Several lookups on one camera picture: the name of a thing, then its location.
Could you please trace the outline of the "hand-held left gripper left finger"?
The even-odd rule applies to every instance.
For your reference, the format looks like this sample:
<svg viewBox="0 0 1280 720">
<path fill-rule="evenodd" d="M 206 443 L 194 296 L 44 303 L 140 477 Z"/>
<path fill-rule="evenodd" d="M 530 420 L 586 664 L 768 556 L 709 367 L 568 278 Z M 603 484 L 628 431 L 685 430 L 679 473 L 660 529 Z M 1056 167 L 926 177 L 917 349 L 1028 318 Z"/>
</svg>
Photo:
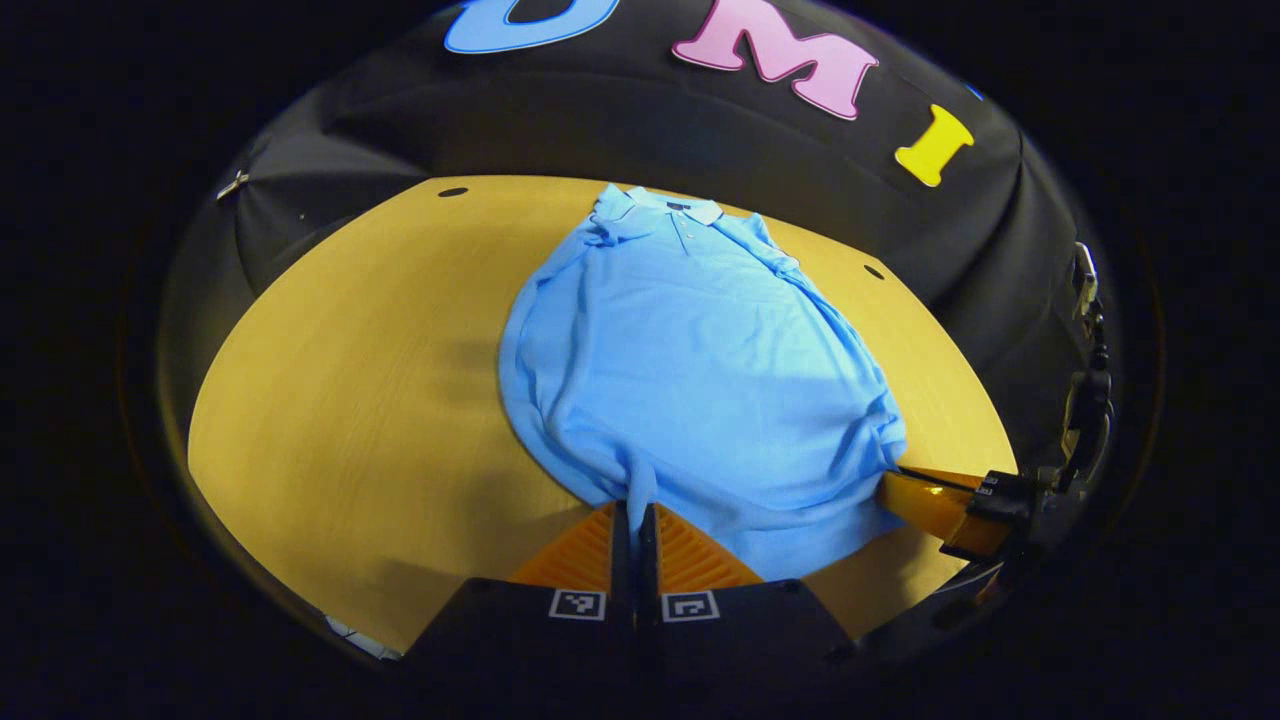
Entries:
<svg viewBox="0 0 1280 720">
<path fill-rule="evenodd" d="M 613 667 L 634 651 L 625 503 L 598 509 L 506 579 L 472 577 L 426 625 L 410 667 Z"/>
</svg>

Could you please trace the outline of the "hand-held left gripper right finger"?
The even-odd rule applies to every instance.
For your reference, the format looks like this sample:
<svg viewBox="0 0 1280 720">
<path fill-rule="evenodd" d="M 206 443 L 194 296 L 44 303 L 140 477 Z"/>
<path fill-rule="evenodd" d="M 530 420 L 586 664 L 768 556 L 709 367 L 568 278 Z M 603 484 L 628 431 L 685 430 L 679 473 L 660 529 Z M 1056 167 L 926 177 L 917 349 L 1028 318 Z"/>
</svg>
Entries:
<svg viewBox="0 0 1280 720">
<path fill-rule="evenodd" d="M 860 650 L 812 588 L 765 582 L 659 503 L 637 536 L 636 628 L 658 667 L 841 666 Z"/>
</svg>

